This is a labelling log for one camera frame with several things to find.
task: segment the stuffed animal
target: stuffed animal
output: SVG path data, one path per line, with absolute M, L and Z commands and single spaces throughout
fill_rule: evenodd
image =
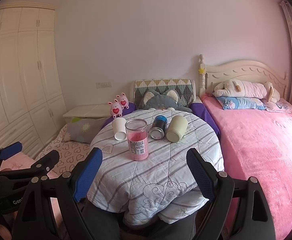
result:
M 127 109 L 129 109 L 128 98 L 127 98 L 127 96 L 124 93 L 122 93 L 121 96 L 117 95 L 116 97 L 118 98 L 118 101 L 121 104 L 122 109 L 124 109 L 124 107 L 126 107 Z
M 148 110 L 151 108 L 193 112 L 190 108 L 181 106 L 181 100 L 173 89 L 167 90 L 162 95 L 155 90 L 147 91 L 142 100 L 142 109 Z
M 114 103 L 108 102 L 108 104 L 111 105 L 110 115 L 115 119 L 117 115 L 119 115 L 119 117 L 123 116 L 123 109 L 117 99 L 115 99 L 114 101 Z
M 267 99 L 273 103 L 280 100 L 280 93 L 271 82 L 264 84 L 228 79 L 214 88 L 215 97 L 246 97 Z

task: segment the yellow star ornament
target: yellow star ornament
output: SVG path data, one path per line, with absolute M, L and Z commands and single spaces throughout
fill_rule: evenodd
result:
M 200 68 L 198 71 L 200 74 L 206 74 L 206 70 L 204 68 Z

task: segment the bedpost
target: bedpost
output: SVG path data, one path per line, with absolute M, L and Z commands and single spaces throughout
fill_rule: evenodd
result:
M 204 55 L 199 55 L 199 97 L 205 94 L 205 76 L 206 76 L 206 65 L 204 63 Z

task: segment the clear plastic jar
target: clear plastic jar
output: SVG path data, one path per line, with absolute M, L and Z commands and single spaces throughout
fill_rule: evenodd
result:
M 148 157 L 147 122 L 134 119 L 125 124 L 129 151 L 134 161 L 142 161 Z

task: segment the pink bunny plush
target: pink bunny plush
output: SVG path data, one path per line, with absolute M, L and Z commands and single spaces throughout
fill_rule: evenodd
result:
M 122 109 L 124 109 L 124 107 L 126 107 L 127 109 L 129 109 L 128 98 L 127 98 L 127 96 L 124 93 L 122 93 L 121 96 L 118 96 L 117 95 L 116 97 L 118 98 L 118 101 L 119 101 Z
M 114 103 L 108 102 L 108 104 L 111 105 L 110 115 L 115 119 L 117 115 L 119 115 L 119 117 L 123 116 L 123 109 L 117 99 L 115 99 L 114 101 Z

